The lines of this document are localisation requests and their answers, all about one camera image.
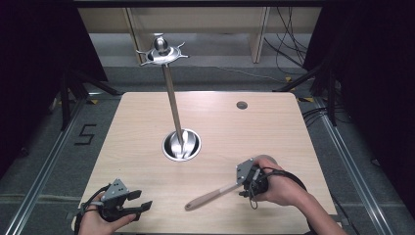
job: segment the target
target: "metal pole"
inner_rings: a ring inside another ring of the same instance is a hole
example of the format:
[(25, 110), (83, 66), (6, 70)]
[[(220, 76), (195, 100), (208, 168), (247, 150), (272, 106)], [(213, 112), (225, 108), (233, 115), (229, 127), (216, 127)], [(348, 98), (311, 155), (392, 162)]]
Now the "metal pole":
[(171, 79), (170, 67), (168, 64), (161, 65), (162, 73), (164, 74), (165, 86), (167, 87), (168, 100), (170, 101), (171, 112), (173, 114), (174, 126), (176, 127), (177, 138), (179, 143), (183, 146), (183, 130), (180, 125), (179, 112), (177, 110), (176, 97), (174, 95), (173, 81)]

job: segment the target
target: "small round hole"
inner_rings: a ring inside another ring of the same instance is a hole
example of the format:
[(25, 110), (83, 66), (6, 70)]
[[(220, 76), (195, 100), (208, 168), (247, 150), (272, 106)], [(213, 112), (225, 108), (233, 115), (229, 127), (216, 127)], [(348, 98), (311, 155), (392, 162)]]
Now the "small round hole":
[(245, 110), (248, 107), (248, 104), (245, 101), (240, 101), (236, 103), (236, 107), (238, 107), (240, 110)]

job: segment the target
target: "wooden table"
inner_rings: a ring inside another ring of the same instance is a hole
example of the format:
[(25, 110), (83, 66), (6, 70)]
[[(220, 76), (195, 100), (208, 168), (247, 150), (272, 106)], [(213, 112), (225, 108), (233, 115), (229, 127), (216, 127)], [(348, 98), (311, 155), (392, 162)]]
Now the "wooden table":
[[(162, 153), (164, 137), (174, 130), (166, 93), (123, 95), (84, 192), (85, 202), (98, 189), (120, 178), (141, 198), (153, 201), (138, 222), (118, 232), (188, 234), (302, 234), (308, 231), (294, 207), (262, 202), (253, 210), (234, 190), (194, 211), (184, 206), (236, 180), (235, 166), (269, 155), (306, 185), (329, 214), (336, 214), (299, 105), (291, 93), (176, 92), (183, 128), (202, 139), (200, 153), (174, 162)], [(244, 101), (248, 108), (240, 110)]]

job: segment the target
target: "gray floor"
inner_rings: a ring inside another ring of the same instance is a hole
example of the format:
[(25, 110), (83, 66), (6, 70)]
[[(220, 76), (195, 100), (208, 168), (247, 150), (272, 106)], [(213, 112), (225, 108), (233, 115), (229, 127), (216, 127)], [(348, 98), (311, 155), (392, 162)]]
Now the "gray floor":
[[(186, 41), (183, 54), (191, 55), (172, 64), (172, 74), (177, 91), (186, 90), (251, 90), (271, 92), (286, 84), (286, 77), (298, 77), (283, 71), (302, 73), (303, 70), (285, 60), (264, 44), (259, 64), (253, 64), (245, 34), (168, 34), (170, 45)], [(267, 39), (277, 44), (275, 35)], [(161, 69), (139, 67), (131, 38), (126, 34), (93, 34), (100, 60), (109, 78), (109, 85), (122, 91), (164, 91)], [(298, 35), (306, 45), (309, 35)], [(290, 49), (284, 49), (295, 56)], [(293, 93), (299, 98), (309, 97), (308, 88), (312, 79), (297, 87)], [(22, 234), (72, 234), (71, 220), (93, 169), (94, 163), (105, 140), (112, 118), (119, 103), (119, 97), (102, 94), (102, 91), (88, 86), (97, 104), (87, 103), (79, 111), (68, 139), (59, 153), (52, 171), (45, 181), (40, 195), (35, 199)], [(299, 102), (303, 112), (316, 108), (315, 103)], [(347, 114), (337, 113), (337, 118), (350, 122)], [(20, 208), (24, 196), (30, 190), (43, 163), (47, 160), (56, 139), (60, 136), (62, 123), (59, 104), (54, 112), (45, 117), (28, 146), (30, 155), (16, 159), (6, 175), (0, 180), (0, 232), (6, 231), (9, 222)], [(84, 124), (96, 124), (87, 128), (94, 134), (90, 145), (75, 145), (86, 141), (79, 136)], [(415, 221), (393, 190), (382, 169), (370, 162), (373, 158), (358, 130), (352, 123), (338, 121), (339, 132), (346, 143), (353, 160), (358, 165), (367, 187), (386, 216), (394, 234), (413, 234)], [(348, 215), (360, 234), (378, 234), (378, 230), (342, 161), (341, 155), (329, 135), (324, 118), (318, 118), (309, 128), (318, 160), (322, 166), (328, 186), (335, 199), (346, 211), (337, 209), (348, 234), (356, 234), (345, 218)]]

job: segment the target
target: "wooden handle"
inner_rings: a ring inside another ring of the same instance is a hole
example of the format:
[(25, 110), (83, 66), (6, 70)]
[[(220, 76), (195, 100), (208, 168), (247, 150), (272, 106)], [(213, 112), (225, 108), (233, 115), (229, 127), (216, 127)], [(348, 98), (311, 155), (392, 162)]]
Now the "wooden handle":
[(232, 183), (229, 185), (226, 185), (220, 189), (216, 189), (210, 193), (204, 194), (203, 196), (194, 199), (193, 201), (191, 201), (190, 203), (186, 204), (186, 206), (184, 207), (184, 210), (186, 210), (186, 212), (192, 211), (194, 209), (197, 209), (201, 206), (203, 206), (204, 204), (218, 198), (219, 196), (226, 194), (227, 192), (230, 192), (236, 188), (238, 188), (240, 185), (236, 184), (236, 183)]

